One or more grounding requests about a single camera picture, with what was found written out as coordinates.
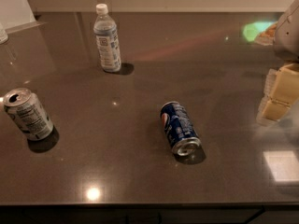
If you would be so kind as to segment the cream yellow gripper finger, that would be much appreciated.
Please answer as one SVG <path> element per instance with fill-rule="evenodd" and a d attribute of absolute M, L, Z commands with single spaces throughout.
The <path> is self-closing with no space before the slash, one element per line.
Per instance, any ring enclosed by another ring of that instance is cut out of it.
<path fill-rule="evenodd" d="M 299 63 L 285 63 L 278 70 L 270 69 L 256 121 L 263 126 L 270 126 L 280 121 L 298 100 Z"/>

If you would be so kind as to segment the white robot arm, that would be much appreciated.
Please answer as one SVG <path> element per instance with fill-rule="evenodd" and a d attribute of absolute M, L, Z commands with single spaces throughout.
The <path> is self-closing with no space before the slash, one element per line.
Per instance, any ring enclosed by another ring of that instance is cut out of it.
<path fill-rule="evenodd" d="M 256 117 L 259 124 L 270 126 L 280 121 L 299 99 L 299 0 L 294 0 L 278 22 L 256 40 L 269 41 L 275 55 L 284 62 L 278 70 L 269 70 Z"/>

